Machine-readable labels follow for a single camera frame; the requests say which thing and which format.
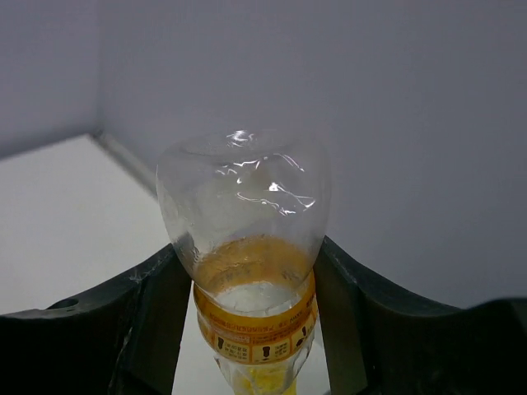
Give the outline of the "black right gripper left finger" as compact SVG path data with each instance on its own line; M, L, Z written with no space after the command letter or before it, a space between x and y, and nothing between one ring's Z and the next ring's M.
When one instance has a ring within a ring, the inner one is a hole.
M171 245L98 286L1 317L3 394L170 394L191 280Z

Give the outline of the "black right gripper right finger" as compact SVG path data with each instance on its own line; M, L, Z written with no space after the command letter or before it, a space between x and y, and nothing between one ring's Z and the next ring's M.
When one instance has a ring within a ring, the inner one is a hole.
M404 289L331 239L315 262L333 394L523 394L526 301L459 309Z

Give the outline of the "small bottle yellow cap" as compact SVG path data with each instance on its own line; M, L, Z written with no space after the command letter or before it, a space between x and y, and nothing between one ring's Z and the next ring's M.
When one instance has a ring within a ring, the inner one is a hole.
M193 280L200 332L236 394L293 394L318 316L327 151L298 132L191 137L166 148L156 195Z

